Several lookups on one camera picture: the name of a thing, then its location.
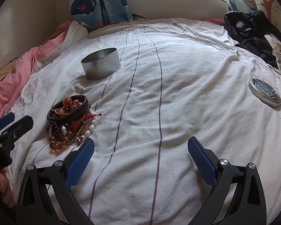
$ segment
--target bed sheet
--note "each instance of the bed sheet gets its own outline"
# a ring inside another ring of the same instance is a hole
[[[118,49],[122,67],[87,80],[81,59],[109,47]],[[209,22],[142,19],[90,33],[32,75],[11,108],[16,119],[34,120],[11,153],[15,198],[29,164],[50,166],[75,150],[50,149],[46,115],[63,98],[83,94],[102,116],[91,135],[95,153],[72,192],[93,223],[188,224],[211,190],[188,154],[191,136],[233,165],[256,164],[270,223],[281,210],[281,107],[256,98],[250,78],[281,96],[281,76]]]

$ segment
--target tin lid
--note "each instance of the tin lid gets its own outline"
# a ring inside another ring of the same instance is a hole
[[[259,79],[250,79],[249,89],[263,103],[270,107],[277,108],[281,104],[281,98],[276,90],[269,84]]]

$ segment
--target metal tin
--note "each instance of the metal tin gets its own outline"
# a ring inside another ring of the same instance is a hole
[[[121,67],[116,48],[106,48],[93,52],[81,60],[88,80],[103,79]]]
[[[269,84],[259,79],[250,79],[249,89],[263,103],[270,107],[277,108],[281,104],[281,98],[276,90]]]

